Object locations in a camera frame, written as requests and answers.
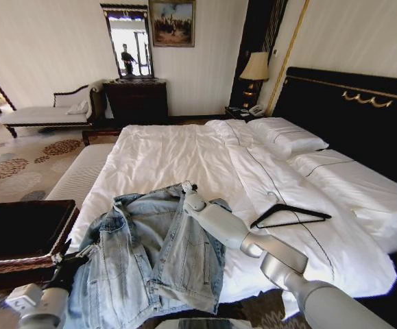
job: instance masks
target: telephone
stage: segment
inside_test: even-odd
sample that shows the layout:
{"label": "telephone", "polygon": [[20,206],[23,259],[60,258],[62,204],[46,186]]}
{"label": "telephone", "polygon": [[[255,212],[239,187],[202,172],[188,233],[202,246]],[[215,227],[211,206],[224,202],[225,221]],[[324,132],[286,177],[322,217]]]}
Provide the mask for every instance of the telephone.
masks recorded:
{"label": "telephone", "polygon": [[248,110],[248,112],[254,117],[261,117],[265,113],[265,110],[260,105],[255,105]]}

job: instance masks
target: painting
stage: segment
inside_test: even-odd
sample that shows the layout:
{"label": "painting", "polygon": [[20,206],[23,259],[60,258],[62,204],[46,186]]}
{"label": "painting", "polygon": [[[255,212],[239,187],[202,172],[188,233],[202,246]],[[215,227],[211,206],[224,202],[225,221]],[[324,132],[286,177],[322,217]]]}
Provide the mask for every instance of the painting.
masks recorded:
{"label": "painting", "polygon": [[195,0],[151,1],[155,47],[194,47]]}

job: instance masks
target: denim jacket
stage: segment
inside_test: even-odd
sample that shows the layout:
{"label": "denim jacket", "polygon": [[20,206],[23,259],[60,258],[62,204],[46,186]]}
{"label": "denim jacket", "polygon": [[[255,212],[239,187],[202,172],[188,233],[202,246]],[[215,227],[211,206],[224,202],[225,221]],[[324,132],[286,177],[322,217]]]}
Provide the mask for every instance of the denim jacket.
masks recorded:
{"label": "denim jacket", "polygon": [[80,247],[94,248],[76,273],[65,328],[128,329],[190,308],[217,312],[225,249],[183,201],[181,184],[122,195],[92,222]]}

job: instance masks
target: patterned carpet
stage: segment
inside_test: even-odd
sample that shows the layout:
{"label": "patterned carpet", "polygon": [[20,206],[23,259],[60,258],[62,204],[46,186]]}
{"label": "patterned carpet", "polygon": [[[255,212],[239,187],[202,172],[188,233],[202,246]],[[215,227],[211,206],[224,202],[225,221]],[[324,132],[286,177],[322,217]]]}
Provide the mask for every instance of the patterned carpet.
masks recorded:
{"label": "patterned carpet", "polygon": [[[0,125],[0,202],[44,199],[84,147],[81,130],[32,127],[16,130],[19,137],[12,138]],[[94,143],[113,143],[115,139],[91,138]],[[7,294],[7,291],[0,292],[0,328],[11,329],[16,327],[18,317],[5,307],[3,301]],[[309,328],[301,315],[281,322],[284,310],[280,294],[281,291],[269,291],[231,305],[222,304],[218,316],[246,319],[260,328]],[[184,316],[196,317],[197,313]],[[150,319],[143,327],[154,328],[161,321],[161,318]]]}

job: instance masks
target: lampshade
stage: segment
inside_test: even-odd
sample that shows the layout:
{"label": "lampshade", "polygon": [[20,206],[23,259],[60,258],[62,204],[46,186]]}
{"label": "lampshade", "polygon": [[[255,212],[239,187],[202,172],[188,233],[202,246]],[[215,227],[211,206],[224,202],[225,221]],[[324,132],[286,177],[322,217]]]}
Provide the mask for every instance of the lampshade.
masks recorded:
{"label": "lampshade", "polygon": [[268,52],[252,53],[239,77],[246,80],[268,79]]}

